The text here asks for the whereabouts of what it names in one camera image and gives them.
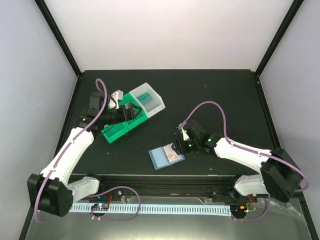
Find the white card red pattern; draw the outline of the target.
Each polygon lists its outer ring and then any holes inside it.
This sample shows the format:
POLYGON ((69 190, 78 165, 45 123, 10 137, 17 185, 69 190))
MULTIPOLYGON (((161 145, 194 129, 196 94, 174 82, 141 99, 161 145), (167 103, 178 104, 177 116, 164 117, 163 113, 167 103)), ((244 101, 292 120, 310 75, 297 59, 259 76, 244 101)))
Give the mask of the white card red pattern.
POLYGON ((173 164, 175 162, 183 161, 185 157, 183 155, 178 155, 173 149, 172 149, 172 143, 167 144, 163 147, 165 155, 169 161, 170 164, 173 164))

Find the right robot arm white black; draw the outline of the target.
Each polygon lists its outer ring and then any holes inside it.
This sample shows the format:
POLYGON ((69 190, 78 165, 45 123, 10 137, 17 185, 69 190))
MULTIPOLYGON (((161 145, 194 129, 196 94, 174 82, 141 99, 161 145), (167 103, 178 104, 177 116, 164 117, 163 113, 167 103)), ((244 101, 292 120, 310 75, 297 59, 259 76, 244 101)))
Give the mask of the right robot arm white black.
POLYGON ((283 148, 260 149, 233 140, 222 133, 210 133, 197 121, 190 121, 180 129, 182 137, 169 145, 177 155, 201 152, 227 159, 254 170, 256 175, 241 175, 228 187, 228 198, 234 202, 248 195, 270 195, 288 202, 303 180, 299 167, 283 148))

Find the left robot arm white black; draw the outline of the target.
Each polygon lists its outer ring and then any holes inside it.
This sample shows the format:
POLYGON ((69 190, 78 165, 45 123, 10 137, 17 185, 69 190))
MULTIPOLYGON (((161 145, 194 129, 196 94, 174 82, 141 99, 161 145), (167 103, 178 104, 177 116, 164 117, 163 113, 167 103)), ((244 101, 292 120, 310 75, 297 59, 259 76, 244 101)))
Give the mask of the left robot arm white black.
POLYGON ((141 106, 133 102, 108 108, 108 97, 105 93, 92 93, 89 106, 83 110, 66 143, 51 163, 40 174, 31 174, 27 179, 34 213, 43 211, 64 217, 73 203, 85 197, 92 195, 97 200, 103 199, 108 188, 98 178, 85 176, 69 183, 71 173, 105 126, 134 120, 141 112, 141 106))

